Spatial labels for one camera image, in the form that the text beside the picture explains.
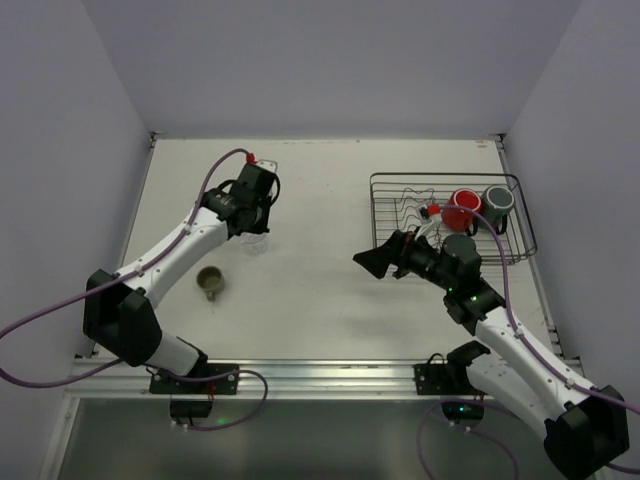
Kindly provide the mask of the red ceramic mug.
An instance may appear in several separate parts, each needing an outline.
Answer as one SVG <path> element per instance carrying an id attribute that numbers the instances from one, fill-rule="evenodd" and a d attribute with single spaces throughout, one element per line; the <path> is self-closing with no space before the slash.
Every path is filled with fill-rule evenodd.
<path id="1" fill-rule="evenodd" d="M 478 193 L 468 188 L 455 190 L 442 211 L 445 226 L 454 233 L 474 236 L 478 227 L 474 225 L 474 212 L 479 213 L 482 199 Z"/>

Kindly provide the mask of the grey ceramic mug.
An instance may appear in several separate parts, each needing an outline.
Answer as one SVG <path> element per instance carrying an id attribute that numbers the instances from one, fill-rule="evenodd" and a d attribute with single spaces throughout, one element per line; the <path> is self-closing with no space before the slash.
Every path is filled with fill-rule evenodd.
<path id="1" fill-rule="evenodd" d="M 498 235 L 508 226 L 509 215 L 515 206 L 515 196 L 506 185 L 491 185 L 481 195 L 482 216 Z"/>

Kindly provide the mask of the beige ceramic cup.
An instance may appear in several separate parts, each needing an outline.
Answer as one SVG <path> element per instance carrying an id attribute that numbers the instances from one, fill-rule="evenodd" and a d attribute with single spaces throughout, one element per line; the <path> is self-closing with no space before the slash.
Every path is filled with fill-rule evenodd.
<path id="1" fill-rule="evenodd" d="M 208 301 L 214 301 L 225 288 L 225 278 L 218 267 L 206 266 L 197 273 L 196 284 Z"/>

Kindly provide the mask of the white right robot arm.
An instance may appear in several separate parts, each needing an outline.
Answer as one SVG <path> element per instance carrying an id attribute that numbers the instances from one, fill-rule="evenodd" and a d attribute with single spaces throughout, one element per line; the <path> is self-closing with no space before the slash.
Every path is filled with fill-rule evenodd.
<path id="1" fill-rule="evenodd" d="M 469 384 L 522 420 L 566 478 L 586 479 L 629 450 L 622 395 L 595 386 L 529 332 L 508 296 L 482 278 L 472 238 L 452 234 L 434 248 L 423 236 L 395 231 L 353 259 L 378 279 L 394 266 L 397 278 L 414 274 L 444 290 L 447 313 L 474 338 L 464 361 Z"/>

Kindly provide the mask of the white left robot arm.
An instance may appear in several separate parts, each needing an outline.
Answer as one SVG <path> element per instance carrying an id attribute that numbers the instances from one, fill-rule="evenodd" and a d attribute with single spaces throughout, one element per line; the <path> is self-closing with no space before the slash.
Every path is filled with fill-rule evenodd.
<path id="1" fill-rule="evenodd" d="M 189 215 L 151 250 L 109 274 L 87 281 L 83 333 L 126 364 L 179 377 L 206 355 L 164 332 L 156 309 L 172 287 L 205 255 L 244 233 L 265 234 L 280 190 L 274 161 L 246 163 L 238 178 L 206 191 Z"/>

